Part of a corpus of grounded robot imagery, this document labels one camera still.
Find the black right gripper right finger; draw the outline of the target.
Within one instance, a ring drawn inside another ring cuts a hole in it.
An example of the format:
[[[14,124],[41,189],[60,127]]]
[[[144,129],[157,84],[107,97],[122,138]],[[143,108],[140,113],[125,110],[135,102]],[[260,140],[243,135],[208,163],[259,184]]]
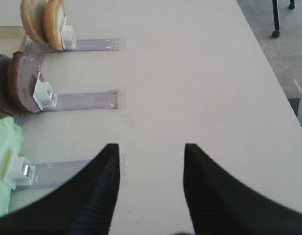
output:
[[[302,235],[302,214],[257,193],[187,143],[183,188],[197,235]]]

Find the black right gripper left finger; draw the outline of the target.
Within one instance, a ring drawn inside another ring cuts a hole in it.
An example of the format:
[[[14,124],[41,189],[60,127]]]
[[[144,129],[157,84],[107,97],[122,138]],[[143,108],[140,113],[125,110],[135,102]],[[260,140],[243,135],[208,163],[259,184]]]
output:
[[[0,235],[107,235],[119,184],[119,146],[110,143],[62,186],[1,217]]]

